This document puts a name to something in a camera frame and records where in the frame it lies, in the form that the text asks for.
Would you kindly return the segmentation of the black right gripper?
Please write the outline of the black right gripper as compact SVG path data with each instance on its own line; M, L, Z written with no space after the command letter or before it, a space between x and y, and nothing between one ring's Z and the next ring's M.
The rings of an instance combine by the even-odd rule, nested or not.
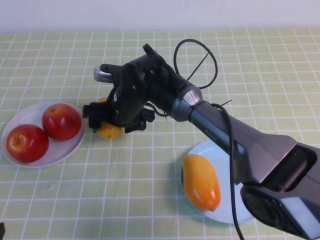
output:
M82 118L88 119L93 133L103 123L127 125L125 133L144 131L147 122L155 120L155 111L144 108L154 75L160 64L150 57L139 57L122 66L108 64L107 72L113 76L113 90L108 101L91 102L82 107Z

